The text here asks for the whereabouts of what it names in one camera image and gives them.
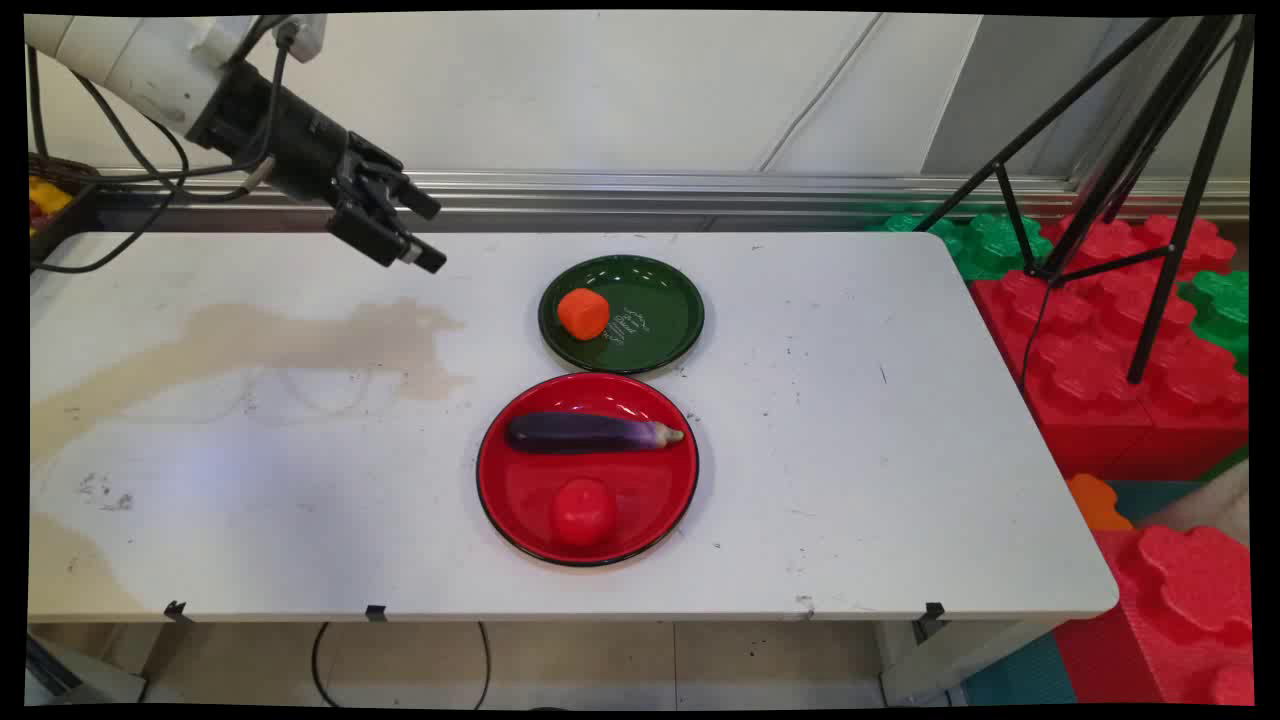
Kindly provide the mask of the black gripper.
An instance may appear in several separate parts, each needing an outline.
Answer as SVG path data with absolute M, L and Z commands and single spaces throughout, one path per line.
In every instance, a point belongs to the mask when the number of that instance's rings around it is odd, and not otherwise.
M 431 220 L 442 209 L 403 173 L 403 164 L 288 88 L 276 88 L 248 61 L 229 65 L 187 138 L 239 164 L 259 156 L 266 135 L 266 155 L 275 161 L 266 183 L 285 196 L 335 205 L 337 181 L 352 183 L 355 204 L 334 210 L 330 234 L 380 266 L 404 263 L 434 274 L 447 264 L 447 255 L 393 217 L 403 206 Z

